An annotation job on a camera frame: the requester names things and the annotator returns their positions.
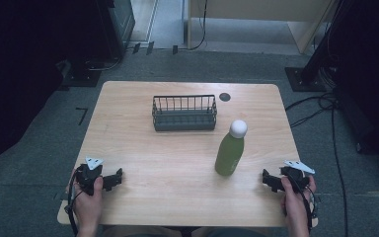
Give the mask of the person's left hand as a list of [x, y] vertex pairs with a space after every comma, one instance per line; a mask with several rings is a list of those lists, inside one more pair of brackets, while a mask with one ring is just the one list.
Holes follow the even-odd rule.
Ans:
[[99, 228], [103, 211], [102, 190], [103, 188], [97, 190], [93, 196], [80, 194], [76, 197], [73, 212], [76, 215], [78, 230], [83, 225]]

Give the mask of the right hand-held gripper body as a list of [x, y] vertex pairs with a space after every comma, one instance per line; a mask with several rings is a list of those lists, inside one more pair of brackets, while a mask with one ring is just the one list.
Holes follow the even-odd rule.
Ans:
[[280, 173], [289, 179], [293, 191], [295, 193], [300, 193], [309, 185], [309, 179], [306, 175], [314, 175], [315, 170], [301, 161], [286, 160], [284, 162], [284, 167], [280, 168]]

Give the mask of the dark grey wire basket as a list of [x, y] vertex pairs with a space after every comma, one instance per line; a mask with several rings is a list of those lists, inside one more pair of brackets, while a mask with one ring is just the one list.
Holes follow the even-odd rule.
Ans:
[[217, 107], [214, 95], [154, 96], [156, 131], [213, 130]]

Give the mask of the person's right hand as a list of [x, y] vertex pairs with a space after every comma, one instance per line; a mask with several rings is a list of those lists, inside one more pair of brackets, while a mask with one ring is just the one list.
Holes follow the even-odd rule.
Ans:
[[285, 222], [287, 229], [290, 226], [308, 227], [307, 211], [304, 204], [304, 198], [310, 199], [310, 194], [316, 190], [316, 184], [313, 176], [309, 176], [309, 190], [303, 194], [296, 194], [287, 177], [281, 178], [282, 185], [285, 189], [285, 196], [281, 200], [281, 208], [286, 211]]

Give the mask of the green bottle with white cap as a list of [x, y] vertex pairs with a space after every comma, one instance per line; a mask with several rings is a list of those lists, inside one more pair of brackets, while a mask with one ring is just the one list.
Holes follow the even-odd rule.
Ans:
[[222, 139], [215, 161], [215, 171], [221, 176], [231, 176], [243, 155], [247, 124], [240, 119], [234, 120], [228, 133]]

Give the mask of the black metal stand base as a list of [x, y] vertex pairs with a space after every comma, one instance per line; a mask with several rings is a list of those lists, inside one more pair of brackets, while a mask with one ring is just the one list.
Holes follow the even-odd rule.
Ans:
[[114, 69], [119, 59], [109, 62], [86, 60], [71, 62], [63, 60], [56, 64], [62, 75], [59, 91], [68, 91], [71, 87], [96, 87], [103, 71]]

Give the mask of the black metal stand with base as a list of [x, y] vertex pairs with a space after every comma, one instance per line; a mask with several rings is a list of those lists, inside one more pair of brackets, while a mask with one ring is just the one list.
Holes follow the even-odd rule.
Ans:
[[326, 87], [319, 76], [322, 66], [338, 62], [340, 56], [331, 46], [335, 45], [335, 34], [341, 27], [341, 22], [355, 0], [340, 0], [332, 22], [325, 35], [304, 67], [285, 67], [284, 71], [293, 92], [325, 92]]

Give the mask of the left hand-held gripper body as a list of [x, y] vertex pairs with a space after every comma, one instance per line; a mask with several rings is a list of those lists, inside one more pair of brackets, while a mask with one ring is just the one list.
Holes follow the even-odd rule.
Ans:
[[103, 159], [87, 157], [76, 170], [76, 186], [88, 196], [93, 196], [103, 187]]

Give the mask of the person's legs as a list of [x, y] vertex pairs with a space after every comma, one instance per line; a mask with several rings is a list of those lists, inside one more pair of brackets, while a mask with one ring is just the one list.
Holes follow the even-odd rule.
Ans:
[[106, 227], [103, 237], [272, 237], [265, 228], [115, 226]]

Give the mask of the beige wooden cabinet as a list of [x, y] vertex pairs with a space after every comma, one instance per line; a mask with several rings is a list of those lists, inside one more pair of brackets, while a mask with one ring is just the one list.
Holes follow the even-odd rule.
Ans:
[[192, 48], [192, 19], [286, 22], [298, 51], [304, 53], [340, 0], [185, 0], [187, 46]]

